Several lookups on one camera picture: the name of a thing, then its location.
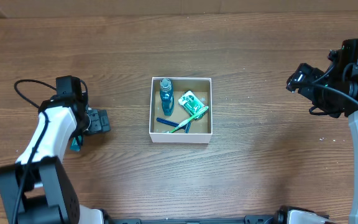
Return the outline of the blue mouthwash bottle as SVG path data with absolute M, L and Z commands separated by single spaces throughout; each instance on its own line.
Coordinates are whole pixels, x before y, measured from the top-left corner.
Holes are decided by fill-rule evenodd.
M 171 116 L 175 106 L 171 79 L 163 78 L 160 81 L 160 98 L 164 115 Z

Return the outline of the green white toothbrush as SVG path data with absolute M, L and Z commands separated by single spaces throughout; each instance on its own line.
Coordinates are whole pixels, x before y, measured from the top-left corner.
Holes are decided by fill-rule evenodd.
M 195 113 L 193 116 L 190 116 L 188 119 L 182 121 L 181 123 L 179 123 L 175 128 L 173 128 L 171 131 L 169 131 L 169 133 L 174 133 L 175 131 L 179 130 L 180 128 L 186 126 L 190 121 L 192 121 L 193 119 L 195 119 L 196 117 L 204 114 L 206 111 L 208 111 L 209 107 L 208 106 L 204 106 L 202 107 L 197 113 Z

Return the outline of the blue disposable razor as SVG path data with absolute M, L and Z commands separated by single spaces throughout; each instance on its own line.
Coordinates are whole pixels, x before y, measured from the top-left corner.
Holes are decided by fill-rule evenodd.
M 173 121 L 169 121 L 169 120 L 166 120 L 166 119 L 163 119 L 163 118 L 156 118 L 156 121 L 159 122 L 159 123 L 162 123 L 162 124 L 173 126 L 173 127 L 178 126 L 178 123 L 173 122 Z M 185 126 L 182 126 L 181 129 L 184 129 L 185 133 L 189 133 L 190 127 L 191 127 L 191 122 L 187 123 Z

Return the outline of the green soap packet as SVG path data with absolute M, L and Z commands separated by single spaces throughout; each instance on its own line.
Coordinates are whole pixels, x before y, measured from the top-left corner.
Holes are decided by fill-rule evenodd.
M 178 99 L 178 103 L 190 116 L 195 115 L 206 106 L 191 90 L 185 92 Z

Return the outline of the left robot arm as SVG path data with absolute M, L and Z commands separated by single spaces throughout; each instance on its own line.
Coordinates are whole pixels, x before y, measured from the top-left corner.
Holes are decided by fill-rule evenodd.
M 103 209 L 81 205 L 62 165 L 67 147 L 110 131 L 106 110 L 91 109 L 86 83 L 58 77 L 56 94 L 37 105 L 39 122 L 13 165 L 0 167 L 0 195 L 9 223 L 112 223 Z

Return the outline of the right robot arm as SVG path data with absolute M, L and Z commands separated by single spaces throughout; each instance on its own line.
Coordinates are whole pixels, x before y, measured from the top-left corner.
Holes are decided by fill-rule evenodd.
M 323 72 L 307 63 L 287 80 L 287 90 L 312 102 L 310 114 L 348 118 L 354 148 L 354 193 L 349 223 L 358 223 L 358 38 L 347 39 L 328 55 L 332 62 Z

